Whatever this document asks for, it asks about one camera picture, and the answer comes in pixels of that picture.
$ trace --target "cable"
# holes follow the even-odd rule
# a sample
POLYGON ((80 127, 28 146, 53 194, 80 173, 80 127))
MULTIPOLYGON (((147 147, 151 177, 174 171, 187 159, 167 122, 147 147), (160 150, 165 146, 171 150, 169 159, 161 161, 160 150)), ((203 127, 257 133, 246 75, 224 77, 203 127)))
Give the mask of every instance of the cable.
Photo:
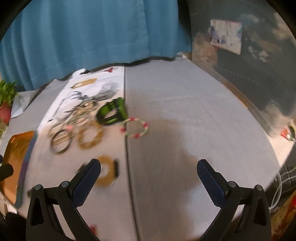
POLYGON ((292 191, 294 188, 296 188, 296 186, 294 186, 294 187, 291 187, 291 188, 289 188, 289 189, 288 189, 288 190, 286 190, 286 191, 283 191, 283 192, 282 192, 282 194, 283 194, 283 193, 286 193, 286 192, 290 192, 290 191, 292 191))
POLYGON ((278 186, 278 188, 277 188, 277 190, 276 190, 276 192, 275 192, 275 194, 274 194, 274 197, 273 197, 273 199, 272 199, 272 202, 271 202, 271 206, 270 206, 270 208, 269 208, 269 211, 271 211, 274 207, 277 206, 277 204, 279 203, 279 200, 280 200, 280 198, 281 198, 281 192, 282 192, 282 188, 283 188, 283 182, 281 181, 281 175, 280 175, 279 172, 278 172, 277 176, 278 176, 278 178, 279 178, 279 186, 278 186), (275 204, 274 204, 274 199, 275 199, 275 197, 276 197, 277 192, 278 192, 279 189, 280 189, 280 192, 279 192, 278 198, 277 198, 277 200, 276 200, 276 202, 275 202, 275 204))
POLYGON ((277 204, 278 204, 278 202, 274 204, 274 199, 275 199, 275 197, 276 197, 276 194, 277 194, 278 190, 279 190, 279 189, 282 189, 282 185, 283 185, 283 183, 286 182, 286 181, 288 181, 288 180, 290 180, 290 179, 292 179, 292 178, 295 178, 295 177, 296 177, 296 175, 293 176, 293 177, 289 177, 289 178, 287 178, 286 180, 284 180, 284 181, 282 181, 282 182, 280 183, 280 185, 278 186, 278 188, 277 188, 277 190, 276 190, 276 192, 275 192, 275 194, 274 194, 274 197, 273 197, 273 199, 272 199, 271 207, 269 208, 270 211, 271 211, 273 208, 275 208, 275 207, 277 206, 277 204))
POLYGON ((285 174, 289 174, 290 172, 293 172, 294 170, 296 170, 296 167, 294 167, 291 171, 289 171, 289 172, 285 172, 285 173, 283 173, 282 175, 281 175, 281 177, 283 177, 285 174))

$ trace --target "green bracelet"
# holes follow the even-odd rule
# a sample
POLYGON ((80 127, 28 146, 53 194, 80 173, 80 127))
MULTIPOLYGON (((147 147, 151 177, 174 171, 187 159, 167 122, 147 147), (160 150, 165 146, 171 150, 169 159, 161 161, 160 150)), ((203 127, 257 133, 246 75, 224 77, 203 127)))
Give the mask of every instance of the green bracelet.
POLYGON ((127 119, 126 106, 124 99, 119 97, 103 105, 96 114, 98 123, 102 125, 112 125, 114 123, 124 121, 127 119), (106 115, 112 110, 116 110, 116 113, 106 118, 106 115))

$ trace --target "bangle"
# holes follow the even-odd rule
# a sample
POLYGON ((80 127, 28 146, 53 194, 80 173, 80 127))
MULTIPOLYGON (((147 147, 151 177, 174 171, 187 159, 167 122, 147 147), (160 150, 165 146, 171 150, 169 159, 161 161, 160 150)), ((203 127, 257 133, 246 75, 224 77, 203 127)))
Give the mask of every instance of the bangle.
POLYGON ((63 154, 64 152, 66 152, 66 150, 68 150, 71 142, 72 142, 72 139, 73 139, 73 135, 72 135, 72 132, 67 130, 67 129, 62 129, 62 130, 59 130, 57 133, 55 133, 50 141, 50 150, 54 153, 54 154, 63 154), (62 133, 62 132, 66 132, 68 135, 69 135, 69 143, 68 145, 61 151, 56 151, 55 148, 54 148, 54 141, 56 139, 56 137, 58 136, 58 134, 62 133))
POLYGON ((88 115, 73 116, 70 118, 69 121, 67 121, 67 125, 79 124, 86 121, 88 118, 89 118, 88 115))
POLYGON ((126 118, 126 106, 124 103, 124 99, 121 97, 107 102, 98 110, 96 114, 96 119, 98 123, 103 125, 112 125, 114 123, 123 121, 126 118), (112 116, 106 117, 106 115, 110 113, 112 110, 115 110, 116 113, 112 116))
POLYGON ((101 173, 96 184, 101 187, 111 186, 118 177, 118 162, 108 156, 95 157, 101 164, 101 173))
POLYGON ((125 134, 127 137, 131 137, 131 138, 139 138, 139 137, 142 137, 143 135, 145 135, 148 131, 149 127, 148 127, 148 123, 143 121, 143 120, 140 120, 139 118, 129 118, 129 119, 126 119, 122 122, 121 126, 120 126, 120 131, 125 134), (144 130, 141 132, 141 133, 136 133, 136 134, 130 134, 126 131, 126 128, 124 127, 124 125, 129 122, 129 121, 138 121, 142 124, 142 126, 144 127, 144 130))
POLYGON ((63 121, 58 121, 57 123, 55 123, 49 130, 48 130, 48 133, 47 133, 47 136, 50 138, 50 137, 53 137, 56 133, 53 133, 53 129, 59 125, 61 125, 61 129, 63 129, 63 121))
POLYGON ((91 121, 88 124, 85 124, 83 126, 80 127, 80 130, 77 134, 77 139, 78 139, 78 144, 80 146, 81 149, 90 149, 94 146, 96 146, 101 140, 102 140, 102 136, 103 136, 103 130, 101 125, 97 124, 96 121, 91 121), (90 142, 84 142, 84 131, 90 126, 94 126, 98 129, 97 135, 94 137, 94 139, 90 142))

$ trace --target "table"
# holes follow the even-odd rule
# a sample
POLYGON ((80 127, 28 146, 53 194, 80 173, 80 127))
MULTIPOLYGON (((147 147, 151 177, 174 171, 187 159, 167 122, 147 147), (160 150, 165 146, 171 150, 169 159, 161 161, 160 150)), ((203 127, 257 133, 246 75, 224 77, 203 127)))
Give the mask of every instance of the table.
MULTIPOLYGON (((2 153, 11 135, 38 126, 46 106, 65 84, 53 81, 23 114, 11 120, 0 146, 2 153)), ((101 240, 139 237, 142 241, 182 241, 200 237, 219 211, 197 176, 200 159, 207 159, 226 180, 245 187, 261 184, 266 188, 279 170, 263 129, 244 105, 187 59, 127 66, 125 99, 129 116, 148 121, 149 131, 139 139, 123 138, 122 148, 115 150, 115 155, 122 155, 127 144, 128 158, 121 165, 121 179, 115 182, 116 195, 93 189, 84 206, 78 208, 88 224, 104 223, 98 232, 101 240), (119 196, 124 203, 120 207, 114 205, 119 196), (102 205, 104 199, 111 201, 102 205)), ((79 163, 55 166, 49 157, 48 153, 40 155, 40 162, 48 161, 41 178, 36 179, 39 167, 29 164, 25 190, 37 184, 33 180, 49 187, 73 177, 69 173, 74 173, 79 163)), ((24 194, 19 209, 24 216, 28 204, 24 194)), ((73 238, 60 210, 57 213, 66 234, 73 238)))
MULTIPOLYGON (((87 74, 75 72, 65 88, 60 93, 56 93, 58 96, 38 126, 38 138, 32 150, 24 185, 25 190, 30 190, 37 184, 42 184, 45 188, 58 186, 65 180, 70 181, 82 164, 88 163, 96 156, 107 155, 111 159, 117 159, 119 176, 115 183, 110 187, 94 185, 84 205, 78 207, 85 222, 89 226, 96 226, 96 232, 102 240, 134 241, 137 239, 128 182, 125 136, 119 130, 120 123, 102 127, 102 141, 87 150, 81 149, 77 137, 74 137, 69 149, 61 155, 55 155, 50 151, 48 131, 58 119, 66 115, 65 111, 81 103, 81 100, 73 98, 76 91, 80 91, 82 96, 94 96, 102 88, 106 90, 105 85, 107 84, 109 87, 115 85, 118 89, 113 99, 124 97, 124 70, 124 67, 116 67, 116 70, 114 68, 110 72, 103 70, 87 74), (96 80, 91 85, 71 88, 89 79, 96 80)), ((111 99, 100 101, 99 104, 103 106, 108 101, 111 99)), ((91 138, 87 138, 93 131, 96 132, 96 129, 91 127, 85 131, 84 141, 90 141, 95 136, 94 134, 91 138)), ((19 209, 22 215, 27 214, 29 203, 30 199, 24 196, 22 207, 19 209)), ((55 209, 65 234, 74 239, 60 208, 56 206, 55 209)))
POLYGON ((279 163, 244 105, 188 59, 126 69, 130 116, 149 132, 128 139, 136 223, 143 241, 195 240, 219 211, 196 173, 206 159, 227 181, 268 186, 279 163))

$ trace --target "black bangle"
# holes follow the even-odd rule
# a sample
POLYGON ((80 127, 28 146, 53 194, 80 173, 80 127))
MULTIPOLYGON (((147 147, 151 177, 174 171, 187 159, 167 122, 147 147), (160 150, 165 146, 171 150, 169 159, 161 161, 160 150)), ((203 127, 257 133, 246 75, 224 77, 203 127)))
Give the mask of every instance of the black bangle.
POLYGON ((64 152, 66 152, 66 150, 68 150, 68 148, 69 148, 69 146, 70 146, 70 144, 71 144, 71 142, 72 142, 72 139, 73 139, 73 136, 72 136, 72 133, 70 132, 70 131, 68 131, 68 130, 66 130, 66 129, 62 129, 62 130, 59 130, 56 134, 54 134, 53 135, 53 137, 51 138, 51 141, 50 141, 50 150, 52 151, 52 153, 54 153, 54 154, 63 154, 64 152), (68 145, 63 149, 63 150, 61 150, 61 151, 56 151, 55 149, 54 149, 54 145, 53 145, 53 142, 54 142, 54 139, 58 136, 58 134, 60 134, 61 132, 67 132, 68 134, 69 134, 69 136, 70 136, 70 140, 69 140, 69 143, 68 143, 68 145))

